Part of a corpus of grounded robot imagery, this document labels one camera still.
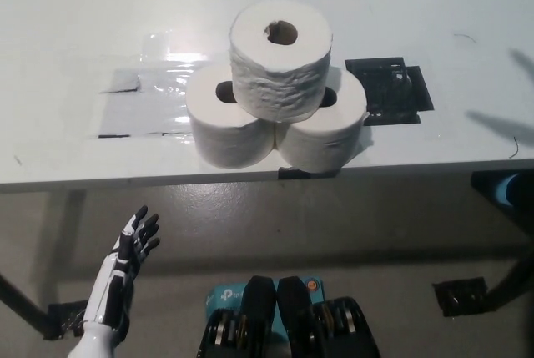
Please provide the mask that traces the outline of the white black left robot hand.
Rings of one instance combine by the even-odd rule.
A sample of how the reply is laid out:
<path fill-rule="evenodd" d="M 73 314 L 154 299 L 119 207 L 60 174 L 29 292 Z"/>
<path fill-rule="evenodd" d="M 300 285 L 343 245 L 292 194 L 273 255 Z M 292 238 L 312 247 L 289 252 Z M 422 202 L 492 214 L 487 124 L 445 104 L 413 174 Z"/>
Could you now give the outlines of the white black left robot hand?
<path fill-rule="evenodd" d="M 151 250 L 158 247 L 159 216 L 148 217 L 142 206 L 121 230 L 113 248 L 104 257 L 93 285 L 83 322 L 106 325 L 128 333 L 134 281 Z"/>

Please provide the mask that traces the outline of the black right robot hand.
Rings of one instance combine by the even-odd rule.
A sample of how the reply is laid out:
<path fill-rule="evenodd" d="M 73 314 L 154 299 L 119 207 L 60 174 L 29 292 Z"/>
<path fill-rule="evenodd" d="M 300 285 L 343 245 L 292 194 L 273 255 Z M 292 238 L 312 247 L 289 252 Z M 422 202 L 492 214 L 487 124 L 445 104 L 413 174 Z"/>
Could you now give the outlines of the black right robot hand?
<path fill-rule="evenodd" d="M 533 147 L 533 58 L 517 48 L 510 50 L 510 56 L 531 83 L 528 96 L 520 97 L 518 91 L 513 91 L 512 96 L 507 98 L 516 105 L 513 118 L 503 118 L 473 110 L 469 110 L 466 116 L 503 139 L 516 138 L 521 144 Z"/>

